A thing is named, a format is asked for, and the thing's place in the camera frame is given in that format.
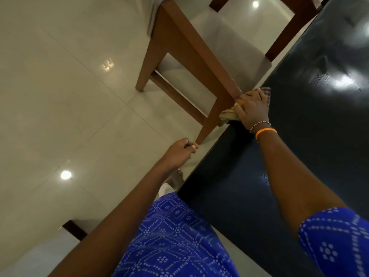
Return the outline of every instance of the table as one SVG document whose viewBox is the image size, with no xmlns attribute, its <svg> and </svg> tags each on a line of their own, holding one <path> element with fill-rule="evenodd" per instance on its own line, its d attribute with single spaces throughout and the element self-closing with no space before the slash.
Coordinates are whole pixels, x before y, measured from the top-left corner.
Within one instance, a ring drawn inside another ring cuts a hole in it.
<svg viewBox="0 0 369 277">
<path fill-rule="evenodd" d="M 369 219 L 369 0 L 330 0 L 263 86 L 288 147 Z M 259 146 L 239 122 L 178 195 L 272 276 L 321 276 L 281 220 Z"/>
</svg>

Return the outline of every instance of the blue dress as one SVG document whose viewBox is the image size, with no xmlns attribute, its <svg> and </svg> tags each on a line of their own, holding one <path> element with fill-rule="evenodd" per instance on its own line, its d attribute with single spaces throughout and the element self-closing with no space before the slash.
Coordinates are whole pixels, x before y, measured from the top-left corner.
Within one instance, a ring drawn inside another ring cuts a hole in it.
<svg viewBox="0 0 369 277">
<path fill-rule="evenodd" d="M 369 277 L 368 229 L 353 211 L 334 208 L 305 220 L 299 240 L 326 276 Z M 212 227 L 173 192 L 151 206 L 113 273 L 123 276 L 239 275 Z"/>
</svg>

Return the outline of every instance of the white pants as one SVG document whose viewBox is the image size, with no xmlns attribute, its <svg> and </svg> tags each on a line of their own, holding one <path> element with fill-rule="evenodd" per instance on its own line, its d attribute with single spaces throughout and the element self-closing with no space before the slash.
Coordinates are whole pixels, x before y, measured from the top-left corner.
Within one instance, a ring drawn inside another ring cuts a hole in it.
<svg viewBox="0 0 369 277">
<path fill-rule="evenodd" d="M 162 186 L 159 189 L 159 197 L 162 197 L 163 195 L 169 194 L 171 192 L 175 192 L 175 190 L 167 183 L 162 184 Z"/>
</svg>

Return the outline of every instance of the brown wooden chair frame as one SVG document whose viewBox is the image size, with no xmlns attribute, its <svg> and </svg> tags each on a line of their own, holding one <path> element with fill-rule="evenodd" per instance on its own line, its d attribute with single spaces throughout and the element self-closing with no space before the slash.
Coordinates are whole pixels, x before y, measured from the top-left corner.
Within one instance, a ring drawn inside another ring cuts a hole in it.
<svg viewBox="0 0 369 277">
<path fill-rule="evenodd" d="M 213 0 L 210 7 L 219 11 L 227 1 Z M 270 61 L 274 60 L 297 32 L 316 14 L 312 16 L 310 5 L 301 10 L 298 2 L 294 0 L 284 0 L 283 2 L 297 13 L 266 54 Z M 216 96 L 217 99 L 207 117 L 156 71 L 156 67 L 167 53 L 171 54 Z M 174 0 L 165 0 L 158 9 L 136 89 L 143 91 L 149 79 L 203 126 L 196 139 L 198 144 L 201 144 L 219 124 L 219 114 L 232 107 L 234 100 L 242 94 Z"/>
</svg>

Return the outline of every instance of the short sleeve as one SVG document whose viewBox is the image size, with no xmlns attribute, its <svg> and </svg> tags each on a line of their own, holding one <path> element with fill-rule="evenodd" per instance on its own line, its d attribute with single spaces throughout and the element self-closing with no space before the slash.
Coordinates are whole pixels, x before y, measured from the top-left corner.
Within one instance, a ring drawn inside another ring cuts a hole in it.
<svg viewBox="0 0 369 277">
<path fill-rule="evenodd" d="M 331 208 L 302 222 L 299 242 L 327 277 L 369 277 L 369 222 L 353 210 Z"/>
</svg>

